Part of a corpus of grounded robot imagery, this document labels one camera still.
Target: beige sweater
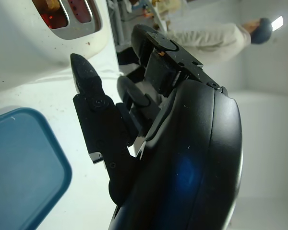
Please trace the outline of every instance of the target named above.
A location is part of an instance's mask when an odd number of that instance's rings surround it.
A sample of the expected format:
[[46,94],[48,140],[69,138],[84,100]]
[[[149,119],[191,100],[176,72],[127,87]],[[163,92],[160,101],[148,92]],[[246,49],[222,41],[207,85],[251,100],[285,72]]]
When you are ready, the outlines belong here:
[[251,44],[250,34],[233,23],[197,31],[168,31],[166,36],[204,65],[227,61]]

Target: ceiling light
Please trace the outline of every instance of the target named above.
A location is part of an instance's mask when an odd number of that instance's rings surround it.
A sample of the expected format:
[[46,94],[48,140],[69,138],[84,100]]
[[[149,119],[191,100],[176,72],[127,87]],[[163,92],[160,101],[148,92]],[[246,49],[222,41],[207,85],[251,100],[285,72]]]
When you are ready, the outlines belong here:
[[284,25],[283,16],[280,16],[278,19],[276,19],[274,22],[272,22],[273,31],[279,29],[283,25]]

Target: blue plastic container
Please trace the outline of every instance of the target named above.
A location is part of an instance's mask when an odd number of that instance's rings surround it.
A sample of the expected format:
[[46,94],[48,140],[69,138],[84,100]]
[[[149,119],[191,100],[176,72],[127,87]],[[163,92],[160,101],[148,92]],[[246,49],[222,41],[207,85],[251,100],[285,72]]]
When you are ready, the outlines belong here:
[[71,178],[71,167],[41,113],[22,108],[0,116],[0,230],[35,229]]

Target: dark beanie hat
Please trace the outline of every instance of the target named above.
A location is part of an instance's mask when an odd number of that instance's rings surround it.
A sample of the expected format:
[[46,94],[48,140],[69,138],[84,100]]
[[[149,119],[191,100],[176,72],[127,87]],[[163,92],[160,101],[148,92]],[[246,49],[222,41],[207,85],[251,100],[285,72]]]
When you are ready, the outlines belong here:
[[268,18],[261,18],[259,27],[251,33],[252,44],[267,42],[272,35],[272,22]]

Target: black curved casing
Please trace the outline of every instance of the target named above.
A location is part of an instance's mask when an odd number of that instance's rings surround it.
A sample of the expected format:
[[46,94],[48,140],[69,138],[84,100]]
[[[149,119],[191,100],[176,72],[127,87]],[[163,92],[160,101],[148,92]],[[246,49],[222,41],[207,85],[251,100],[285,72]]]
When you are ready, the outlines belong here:
[[148,133],[140,174],[109,230],[226,229],[240,187],[241,148],[235,100],[185,80]]

